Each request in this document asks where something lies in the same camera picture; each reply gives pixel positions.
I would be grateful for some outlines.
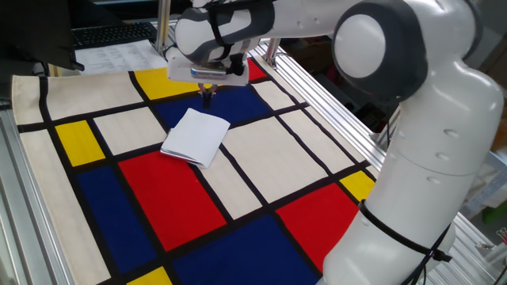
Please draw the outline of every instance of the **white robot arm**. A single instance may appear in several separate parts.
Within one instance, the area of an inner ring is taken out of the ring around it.
[[[460,209],[500,120],[500,88],[462,60],[479,31],[471,4],[238,0],[204,7],[187,10],[177,23],[177,47],[166,54],[173,80],[245,85],[244,54],[261,37],[334,33],[341,75],[379,102],[400,103],[396,134],[362,204],[367,210],[327,255],[320,283],[406,283],[425,254],[372,219],[431,249]]]

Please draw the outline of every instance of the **black line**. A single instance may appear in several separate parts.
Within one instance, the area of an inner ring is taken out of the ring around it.
[[[135,90],[137,90],[137,93],[139,93],[141,98],[144,100],[144,103],[147,104],[148,108],[153,113],[153,116],[155,117],[155,119],[157,119],[158,123],[162,126],[162,128],[164,129],[166,134],[169,133],[169,129],[170,129],[169,126],[164,121],[164,119],[160,116],[160,114],[158,114],[157,110],[155,110],[154,102],[150,100],[150,98],[144,92],[143,88],[141,88],[141,85],[139,84],[139,82],[137,81],[137,78],[135,77],[135,73],[133,71],[129,71],[128,77],[130,78]]]
[[[359,200],[343,185],[339,180],[336,180],[334,183],[338,185],[338,187],[348,196],[348,198],[353,201],[356,205],[359,205]]]
[[[292,96],[278,81],[266,70],[264,67],[262,67],[258,61],[252,57],[251,58],[253,62],[271,79],[272,82],[274,82],[280,90],[282,90],[284,93],[286,93],[291,100],[295,104],[299,104],[299,102],[296,100],[294,96]],[[345,153],[345,155],[354,163],[358,164],[359,162],[333,137],[331,133],[329,133],[305,108],[302,108],[303,112],[310,118],[310,120],[320,128],[320,130],[327,135],[340,149]]]
[[[257,187],[255,187],[255,185],[252,182],[252,180],[250,178],[248,178],[248,175],[246,175],[246,173],[243,171],[243,169],[241,168],[241,166],[239,166],[238,161],[236,161],[236,158],[234,158],[232,156],[232,154],[229,152],[229,150],[227,150],[227,148],[223,144],[220,144],[219,148],[222,151],[223,155],[227,158],[227,160],[229,160],[229,162],[231,163],[232,167],[234,167],[234,169],[239,174],[239,176],[243,179],[243,181],[245,181],[245,183],[248,186],[248,188],[250,188],[250,190],[255,195],[255,197],[257,197],[257,199],[259,200],[259,202],[261,202],[261,205],[262,206],[268,206],[269,205],[268,201],[264,198],[264,196],[257,189]]]
[[[373,174],[370,172],[370,170],[367,169],[367,167],[372,166],[372,165],[368,161],[363,161],[361,163],[366,164],[366,166],[363,169],[364,174],[366,174],[367,177],[370,177],[371,180],[376,182],[377,179],[373,176]]]
[[[82,120],[88,120],[89,118],[98,118],[101,116],[117,114],[119,112],[131,111],[131,110],[135,110],[137,108],[142,108],[142,107],[146,107],[146,106],[147,106],[146,103],[139,102],[139,103],[128,104],[128,105],[115,107],[115,108],[108,108],[106,110],[100,110],[100,111],[95,111],[95,112],[88,112],[85,114],[68,116],[68,117],[65,117],[62,119],[53,120],[52,123],[55,126],[58,126],[61,124],[75,123],[75,122],[82,121]]]
[[[314,154],[313,151],[310,150],[310,148],[303,142],[303,140],[280,118],[279,115],[277,115],[275,113],[275,111],[273,110],[273,108],[271,108],[271,106],[268,104],[268,102],[266,102],[262,97],[261,95],[259,94],[259,92],[252,86],[252,85],[248,85],[249,88],[250,88],[250,91],[253,93],[253,95],[257,96],[257,99],[260,100],[262,102],[262,104],[264,104],[264,106],[271,112],[272,115],[274,115],[274,117],[278,120],[278,122],[285,128],[286,131],[288,131],[288,133],[296,140],[296,142],[307,152],[308,155],[310,155],[310,157],[320,166],[324,169],[324,171],[326,172],[326,174],[329,176],[329,175],[332,175],[333,173],[331,172],[331,170],[327,167],[327,165],[322,161],[320,160],[320,158],[318,158],[317,155]]]
[[[135,150],[131,150],[128,152],[124,152],[122,154],[115,155],[115,157],[113,158],[113,161],[122,162],[122,161],[126,161],[128,159],[131,159],[131,158],[137,158],[137,157],[144,155],[144,154],[150,154],[155,151],[160,151],[161,147],[162,147],[162,142],[155,143],[154,145],[151,145],[151,146],[140,147]]]
[[[275,116],[275,117],[278,120],[278,122],[280,122],[280,124],[285,128],[285,130],[287,130],[288,133],[291,134],[292,137],[294,137],[296,142],[298,142],[298,144],[307,152],[307,154],[310,155],[310,157],[315,162],[317,162],[317,164],[320,165],[320,167],[322,167],[324,169],[324,171],[326,171],[327,175],[329,175],[329,176],[333,175],[331,170],[327,167],[326,163],[324,163],[324,161],[322,161],[320,158],[318,158],[317,154],[315,154],[313,151],[311,151],[310,147],[308,147],[303,142],[303,140],[291,129],[291,127],[289,127],[287,125],[287,123],[285,123],[285,121],[283,121],[282,118],[280,118],[279,116]]]
[[[236,88],[238,88],[238,87],[237,86],[220,85],[217,88],[216,92],[223,92],[226,90],[236,89]],[[184,99],[188,99],[188,98],[192,98],[192,97],[200,97],[199,91],[198,90],[190,91],[190,92],[182,93],[182,94],[178,94],[178,95],[172,95],[172,96],[168,96],[168,97],[153,99],[153,100],[150,100],[150,102],[152,102],[154,105],[160,105],[160,104],[164,104],[167,102],[179,101],[179,100],[184,100]]]
[[[259,120],[264,120],[264,119],[272,118],[274,116],[283,115],[283,114],[288,113],[288,112],[292,112],[292,111],[296,111],[296,110],[302,110],[302,109],[305,109],[306,107],[308,107],[308,104],[305,102],[305,103],[289,106],[289,107],[286,107],[286,108],[281,108],[281,109],[278,109],[276,111],[271,111],[269,113],[266,113],[264,115],[255,116],[255,117],[249,118],[247,120],[243,120],[243,121],[239,121],[239,122],[233,123],[233,124],[231,124],[231,126],[229,127],[229,129],[233,129],[235,127],[245,126],[247,124],[251,124],[251,123],[257,122]]]
[[[55,146],[56,153],[59,156],[59,159],[62,163],[63,169],[67,174],[67,178],[71,183],[71,187],[74,190],[74,194],[78,200],[79,206],[81,206],[81,210],[85,216],[85,219],[90,227],[93,238],[97,243],[97,247],[99,248],[102,258],[104,259],[105,266],[108,268],[108,271],[111,276],[119,276],[120,270],[116,266],[115,260],[112,258],[112,254],[109,251],[109,247],[105,242],[105,238],[102,235],[102,231],[98,226],[97,220],[93,216],[93,212],[86,201],[86,197],[84,192],[81,190],[81,185],[78,183],[77,177],[72,173],[72,165],[68,156],[66,155],[66,151],[63,148],[63,144],[61,143],[58,133],[56,132],[55,125],[52,124],[51,117],[49,116],[48,104],[46,99],[48,97],[48,79],[40,78],[40,99],[39,99],[39,109],[40,114],[42,115],[43,121],[48,126],[48,133]]]
[[[199,170],[199,168],[193,164],[190,164],[187,162],[190,169],[193,171],[194,175],[197,177],[197,180],[200,182],[200,184],[203,186],[204,190],[208,193],[208,196],[212,199],[215,206],[219,209],[220,214],[225,218],[225,221],[227,223],[230,223],[233,221],[233,218],[231,217],[231,214],[227,211],[225,206],[223,205],[222,201],[216,195],[215,191],[211,187],[211,185],[208,183],[206,178],[204,178],[203,173]]]
[[[324,126],[322,126],[305,108],[303,109],[303,113],[307,115],[307,117],[317,125],[317,127],[320,129],[321,132],[323,132],[325,135],[327,135],[328,138],[330,138],[334,144],[336,144],[341,151],[354,163],[358,164],[359,162],[333,137],[333,135],[326,130]]]
[[[345,178],[351,174],[354,174],[358,171],[361,171],[361,170],[362,170],[361,165],[352,165],[350,167],[347,167],[346,169],[343,169],[340,172],[333,174],[330,177],[324,177],[320,180],[317,180],[317,181],[301,188],[300,190],[298,190],[296,192],[293,192],[287,196],[284,196],[284,197],[272,202],[271,205],[275,209],[280,209],[281,207],[284,207],[284,206],[296,201],[299,198],[302,198],[302,197],[304,197],[316,190],[319,190],[320,188],[326,187],[329,184],[336,183],[340,179],[343,179],[343,178]],[[354,203],[358,202],[356,198],[353,198],[353,201],[354,201]]]
[[[295,237],[291,234],[291,231],[288,230],[288,228],[285,226],[282,218],[275,211],[272,212],[271,216],[274,217],[275,222],[278,225],[278,228],[280,228],[284,236],[292,244],[296,252],[299,254],[299,257],[301,257],[301,259],[308,266],[308,268],[315,274],[315,276],[321,278],[322,273],[320,272],[320,270],[318,270],[317,265],[314,264],[314,262],[308,256],[307,252],[304,251],[303,247],[301,247],[301,245],[298,243]]]
[[[287,95],[291,98],[291,100],[292,100],[292,102],[294,102],[294,104],[299,104],[299,103],[301,103],[301,102],[297,101],[297,99],[296,99],[296,98],[295,98],[292,94],[290,94],[290,93],[289,93],[289,92],[288,92],[288,91],[287,91],[287,90],[286,90],[286,89],[285,89],[285,88],[284,88],[284,87],[283,87],[283,86],[282,86],[282,85],[281,85],[281,84],[280,84],[280,83],[279,83],[279,82],[278,82],[278,81],[277,81],[277,80],[276,80],[276,79],[275,79],[275,78],[274,78],[274,77],[273,77],[273,76],[272,76],[272,75],[271,75],[271,74],[270,74],[270,73],[266,70],[266,69],[264,69],[264,67],[262,67],[262,66],[261,66],[261,65],[257,62],[257,60],[256,60],[254,57],[252,57],[251,59],[253,60],[253,63],[255,63],[255,64],[257,65],[257,67],[259,67],[259,68],[262,70],[262,72],[264,72],[264,74],[266,74],[266,75],[268,76],[268,78],[269,78],[269,79],[270,79],[273,83],[275,83],[275,85],[276,85],[276,86],[278,86],[278,88],[279,88],[280,90],[282,90],[282,92],[284,92],[285,94],[287,94]]]
[[[17,131],[22,134],[24,132],[30,132],[30,131],[42,131],[46,129],[46,124],[44,122],[42,123],[28,123],[28,124],[22,124],[17,125]]]
[[[264,196],[259,192],[257,187],[255,187],[254,183],[248,178],[246,173],[243,171],[241,166],[238,164],[236,159],[231,155],[231,153],[227,150],[227,148],[224,145],[220,146],[220,150],[223,152],[224,156],[229,160],[229,162],[232,164],[234,169],[237,173],[239,173],[239,176],[245,181],[246,185],[250,188],[250,191],[257,197],[257,199],[261,202],[262,208],[259,211],[260,213],[267,211],[268,214],[270,214],[276,221],[276,224],[284,233],[284,236],[288,239],[288,241],[292,244],[295,251],[299,254],[299,256],[303,259],[304,263],[308,266],[308,268],[317,276],[322,276],[322,273],[318,270],[317,266],[311,261],[310,257],[307,255],[307,253],[303,250],[301,245],[297,242],[297,240],[292,236],[290,231],[287,229],[287,227],[282,222],[280,216],[276,213],[276,208],[273,204],[269,204]]]
[[[130,187],[130,184],[127,182],[127,179],[125,178],[125,175],[120,169],[120,166],[114,162],[114,158],[112,155],[111,150],[109,149],[109,146],[107,142],[104,139],[104,136],[102,135],[101,131],[99,130],[98,126],[95,124],[95,121],[93,119],[89,119],[86,121],[90,129],[92,130],[93,136],[95,136],[95,139],[97,140],[99,146],[101,147],[102,151],[104,151],[104,155],[108,161],[110,161],[110,167],[112,171],[115,174],[116,179],[118,180],[118,183],[121,185],[121,188],[124,191],[124,194],[127,197],[128,202],[130,203],[130,206],[132,207],[132,210],[135,213],[135,216],[139,220],[141,226],[143,227],[146,235],[148,236],[148,240],[150,241],[151,245],[153,246],[154,251],[157,253],[158,256],[162,256],[166,251],[164,250],[162,243],[159,241],[157,234],[155,233],[153,227],[151,226],[150,221],[148,220],[148,217],[144,213],[143,208],[141,207],[141,204],[135,197],[135,193]]]
[[[269,82],[269,81],[272,81],[270,80],[268,74],[266,74],[266,77],[263,77],[263,78],[257,78],[255,80],[250,80],[250,84],[259,84],[259,83],[263,83],[263,82]]]
[[[104,159],[101,159],[101,160],[97,160],[97,161],[92,161],[92,162],[86,163],[84,165],[74,166],[74,168],[72,169],[72,172],[74,174],[80,174],[80,173],[85,173],[85,172],[88,172],[90,170],[95,170],[95,169],[98,169],[98,168],[101,168],[101,167],[105,167],[105,166],[109,166],[109,161],[104,158]]]

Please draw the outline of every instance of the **mondrian pattern mat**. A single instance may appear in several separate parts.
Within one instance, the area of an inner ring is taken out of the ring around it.
[[[166,70],[15,77],[21,141],[76,284],[313,285],[371,191],[364,158],[260,58],[250,84]],[[231,123],[209,169],[160,154],[187,108]]]

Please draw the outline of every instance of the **cream square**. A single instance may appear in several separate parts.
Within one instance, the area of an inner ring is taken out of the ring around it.
[[[315,120],[317,120],[319,124],[321,124],[334,137],[334,139],[337,140],[338,143],[341,144],[341,146],[345,148],[345,150],[349,152],[350,155],[353,156],[353,158],[355,158],[358,162],[362,162],[364,160],[364,156],[360,154],[359,151],[357,151],[357,149],[350,144],[350,142],[348,142],[343,136],[341,136],[340,133],[338,133],[338,131],[335,130],[333,126],[327,123],[326,119],[322,118],[317,113],[317,111],[315,111],[315,109],[313,109],[312,107],[308,107],[306,108],[306,110],[308,111],[308,113],[310,113],[312,117],[315,118]]]
[[[223,145],[269,203],[327,176],[276,118],[229,130]]]
[[[273,110],[286,108],[293,106],[291,98],[284,93],[278,86],[273,82],[262,82],[258,84],[252,84],[257,90],[257,93],[268,103]]]
[[[113,155],[161,143],[167,136],[148,107],[94,120]]]
[[[332,173],[354,165],[340,147],[324,134],[303,111],[289,112],[280,117]]]
[[[233,219],[262,207],[221,150],[209,168],[200,171]]]
[[[47,103],[52,120],[142,101],[127,72],[48,78]]]

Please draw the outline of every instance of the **table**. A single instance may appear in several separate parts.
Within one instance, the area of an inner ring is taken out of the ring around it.
[[[252,51],[252,55],[261,55],[265,50],[266,46],[261,45]],[[385,153],[370,140],[369,130],[293,59],[281,56],[277,59],[277,64],[277,73],[367,158],[372,164],[369,170],[376,175]],[[1,111],[0,121],[3,134],[0,141],[0,149],[3,151],[0,152],[0,177],[3,185],[2,206],[5,206],[0,209],[0,216],[12,257],[12,276],[19,280],[19,284],[26,283],[27,278],[44,284],[72,284],[64,256],[48,219],[48,210],[40,199],[37,185],[33,183],[32,173],[26,163],[12,112]],[[488,268],[487,264],[481,261],[475,252],[475,245],[478,242],[488,244],[489,241],[463,216],[458,215],[455,224],[458,236],[452,251],[455,259],[431,272],[429,282],[488,284],[499,272]],[[24,268],[21,266],[23,262],[27,264]]]

